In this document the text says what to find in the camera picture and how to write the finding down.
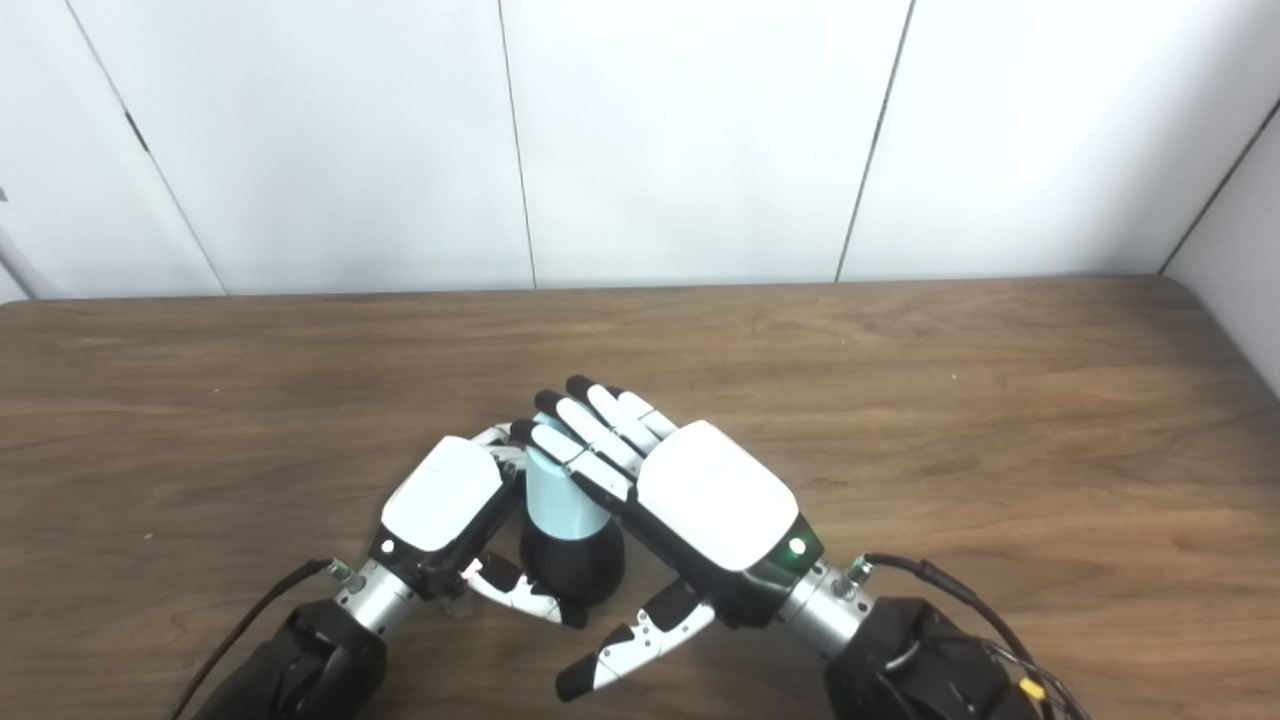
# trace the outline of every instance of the white wall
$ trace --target white wall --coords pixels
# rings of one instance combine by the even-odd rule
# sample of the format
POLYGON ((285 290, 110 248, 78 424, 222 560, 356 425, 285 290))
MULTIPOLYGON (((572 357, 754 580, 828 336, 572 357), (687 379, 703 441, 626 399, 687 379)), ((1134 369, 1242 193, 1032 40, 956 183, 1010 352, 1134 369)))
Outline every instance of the white wall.
POLYGON ((503 8, 540 286, 835 278, 908 0, 503 8))
POLYGON ((1280 97, 1270 0, 69 1, 105 73, 0 4, 40 297, 1151 273, 1280 97))
POLYGON ((0 3, 0 255, 38 297, 221 295, 61 3, 0 3))
POLYGON ((532 286, 494 3, 73 6, 229 292, 532 286))
POLYGON ((1274 0, 919 0, 842 279, 1157 272, 1277 37, 1274 0))
POLYGON ((0 268, 0 305, 14 300, 27 300, 27 292, 13 279, 9 270, 0 268))
POLYGON ((1280 122, 1272 120, 1166 270, 1280 395, 1280 122))

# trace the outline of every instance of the white robotic hand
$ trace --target white robotic hand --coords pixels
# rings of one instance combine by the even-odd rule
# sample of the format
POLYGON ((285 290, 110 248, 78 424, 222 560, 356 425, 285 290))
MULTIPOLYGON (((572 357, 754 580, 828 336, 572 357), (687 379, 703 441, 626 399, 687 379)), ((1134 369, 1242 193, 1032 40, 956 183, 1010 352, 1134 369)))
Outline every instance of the white robotic hand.
POLYGON ((552 623, 586 624, 585 610, 483 552, 522 495, 525 451, 508 445, 508 430, 443 438, 387 501, 369 561, 335 598, 361 625, 383 637, 420 601, 467 588, 552 623))
POLYGON ((716 618, 759 628, 788 612, 797 588, 813 593, 828 571, 823 547, 773 473, 705 420, 677 428, 635 393, 581 375, 566 389, 535 404, 572 434, 517 420, 512 437, 561 462, 680 579, 561 673, 561 700, 612 683, 716 618))

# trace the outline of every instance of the light blue cylinder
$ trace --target light blue cylinder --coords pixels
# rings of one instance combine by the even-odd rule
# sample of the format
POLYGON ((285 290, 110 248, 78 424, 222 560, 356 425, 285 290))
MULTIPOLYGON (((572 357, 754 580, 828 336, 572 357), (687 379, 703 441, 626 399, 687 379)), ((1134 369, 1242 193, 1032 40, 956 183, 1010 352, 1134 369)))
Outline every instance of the light blue cylinder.
MULTIPOLYGON (((559 420, 539 413, 534 420, 570 434, 559 420)), ((557 539, 594 536, 609 521, 609 512, 591 502, 568 473, 540 450, 530 447, 525 460, 525 503, 538 528, 557 539)))

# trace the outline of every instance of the cylindrical object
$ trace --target cylindrical object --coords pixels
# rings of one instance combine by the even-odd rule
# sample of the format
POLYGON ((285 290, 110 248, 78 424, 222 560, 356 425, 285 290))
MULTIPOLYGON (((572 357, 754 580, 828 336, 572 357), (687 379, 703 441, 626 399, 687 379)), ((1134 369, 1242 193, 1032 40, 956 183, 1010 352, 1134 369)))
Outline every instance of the cylindrical object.
MULTIPOLYGON (((534 419, 568 432, 549 415, 534 419)), ((529 577, 581 606, 609 597, 626 570, 622 529, 538 448, 527 450, 525 465, 520 560, 529 577)))
POLYGON ((389 637, 408 618, 413 606, 421 602, 408 585, 376 560, 365 562, 357 577, 364 579, 356 584, 358 589, 352 592, 344 585, 333 600, 347 615, 378 637, 389 637))
POLYGON ((849 582, 844 570, 819 560, 800 579, 778 611, 778 620, 824 660, 840 653, 858 633, 876 598, 849 582))

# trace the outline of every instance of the yellow connector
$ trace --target yellow connector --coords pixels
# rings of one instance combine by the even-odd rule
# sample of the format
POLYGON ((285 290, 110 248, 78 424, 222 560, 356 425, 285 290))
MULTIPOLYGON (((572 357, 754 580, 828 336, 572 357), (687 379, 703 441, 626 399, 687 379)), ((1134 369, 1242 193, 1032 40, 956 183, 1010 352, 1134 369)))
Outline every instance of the yellow connector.
POLYGON ((1023 678, 1021 682, 1018 683, 1018 687, 1023 688, 1023 692, 1034 701, 1044 700, 1044 688, 1039 687, 1039 684, 1030 678, 1023 678))

